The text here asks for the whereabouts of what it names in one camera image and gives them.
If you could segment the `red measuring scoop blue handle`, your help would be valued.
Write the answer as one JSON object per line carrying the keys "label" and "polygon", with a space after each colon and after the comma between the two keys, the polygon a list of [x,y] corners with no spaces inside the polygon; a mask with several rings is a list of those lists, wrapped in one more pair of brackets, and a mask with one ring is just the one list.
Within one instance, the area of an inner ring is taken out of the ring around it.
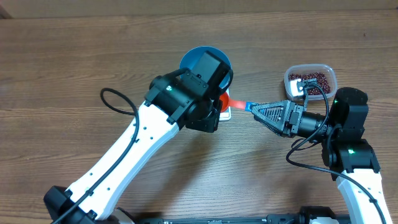
{"label": "red measuring scoop blue handle", "polygon": [[251,112],[254,106],[257,106],[258,103],[253,103],[249,101],[239,101],[233,100],[229,97],[227,92],[224,92],[220,97],[219,100],[222,102],[221,112],[225,112],[229,107],[241,109],[244,111]]}

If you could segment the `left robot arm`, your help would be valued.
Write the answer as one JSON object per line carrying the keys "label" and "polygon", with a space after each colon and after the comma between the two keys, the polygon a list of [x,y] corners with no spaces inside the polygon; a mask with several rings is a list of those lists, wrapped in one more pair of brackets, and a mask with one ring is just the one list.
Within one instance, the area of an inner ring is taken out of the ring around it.
{"label": "left robot arm", "polygon": [[187,52],[176,71],[152,80],[134,119],[104,156],[69,187],[53,186],[44,203],[54,223],[133,223],[116,204],[147,161],[182,128],[217,130],[233,79],[229,58],[214,47]]}

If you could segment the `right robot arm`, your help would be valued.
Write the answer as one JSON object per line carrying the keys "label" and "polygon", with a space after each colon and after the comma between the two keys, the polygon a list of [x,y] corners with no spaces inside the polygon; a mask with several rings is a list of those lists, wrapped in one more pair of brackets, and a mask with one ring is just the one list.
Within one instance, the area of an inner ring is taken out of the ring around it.
{"label": "right robot arm", "polygon": [[[290,100],[252,107],[254,119],[278,136],[298,139],[286,161],[294,166],[329,173],[336,182],[350,223],[392,223],[382,189],[381,166],[372,146],[363,138],[368,96],[344,87],[337,90],[324,115],[308,112],[306,104]],[[323,167],[295,162],[293,153],[305,144],[321,144]]]}

